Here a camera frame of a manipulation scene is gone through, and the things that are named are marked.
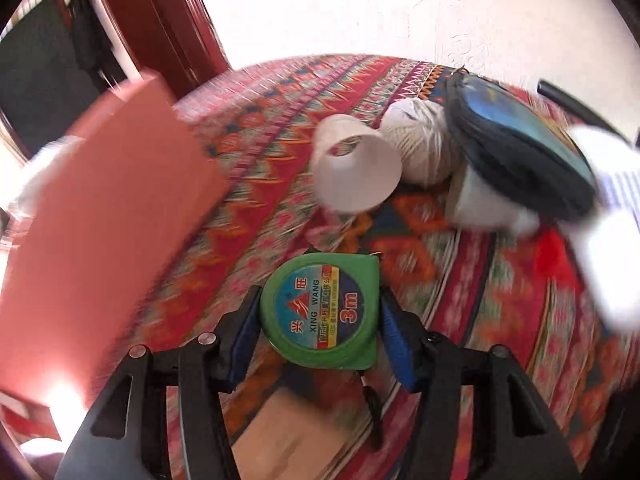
black cable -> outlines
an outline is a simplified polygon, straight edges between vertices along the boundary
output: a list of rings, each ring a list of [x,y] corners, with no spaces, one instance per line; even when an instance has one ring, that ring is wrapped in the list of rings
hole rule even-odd
[[[385,432],[382,427],[382,401],[378,392],[367,384],[364,372],[359,371],[358,375],[362,382],[362,396],[371,414],[371,434],[369,435],[371,447],[373,451],[379,451],[385,441]]]
[[[620,137],[620,139],[623,139],[625,142],[629,142],[624,135],[607,123],[607,121],[600,117],[596,112],[591,110],[586,104],[581,103],[578,99],[569,95],[567,92],[553,85],[549,81],[545,79],[538,81],[538,93],[550,101],[555,102],[563,110],[575,115],[585,124],[607,130],[608,132]]]
[[[466,322],[465,333],[460,340],[461,347],[465,347],[469,343],[469,339],[471,339],[471,333],[473,332],[474,325],[476,324],[478,312],[480,312],[480,304],[482,303],[482,297],[484,296],[486,282],[489,279],[489,272],[491,271],[491,266],[494,262],[495,243],[497,239],[498,235],[496,233],[491,233],[491,236],[489,238],[489,246],[486,250],[484,266],[482,267],[482,274],[480,275],[480,283],[478,286],[478,292],[476,293],[476,300],[471,307],[471,314],[469,314],[469,320]]]

white twine ball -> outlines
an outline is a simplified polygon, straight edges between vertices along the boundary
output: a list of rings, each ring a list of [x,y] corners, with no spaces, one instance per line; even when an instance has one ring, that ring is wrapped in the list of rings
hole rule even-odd
[[[380,133],[400,153],[402,180],[409,184],[433,186],[462,164],[444,108],[437,103],[419,98],[396,101],[382,117]]]

tape measure label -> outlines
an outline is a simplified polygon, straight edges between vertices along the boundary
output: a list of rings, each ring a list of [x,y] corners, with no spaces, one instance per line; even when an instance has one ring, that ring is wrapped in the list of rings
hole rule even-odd
[[[331,265],[309,265],[289,274],[276,295],[276,318],[293,342],[324,350],[347,341],[364,314],[358,285]]]

black pouch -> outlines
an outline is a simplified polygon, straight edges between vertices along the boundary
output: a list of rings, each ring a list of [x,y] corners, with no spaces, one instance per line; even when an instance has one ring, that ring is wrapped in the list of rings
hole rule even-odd
[[[593,173],[555,123],[497,84],[468,73],[447,79],[446,97],[451,135],[498,193],[547,219],[575,221],[591,211]]]

wooden door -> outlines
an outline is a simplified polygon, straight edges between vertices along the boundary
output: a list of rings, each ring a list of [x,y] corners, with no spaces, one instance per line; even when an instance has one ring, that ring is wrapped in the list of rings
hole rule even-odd
[[[202,0],[103,0],[136,67],[179,99],[229,68]]]

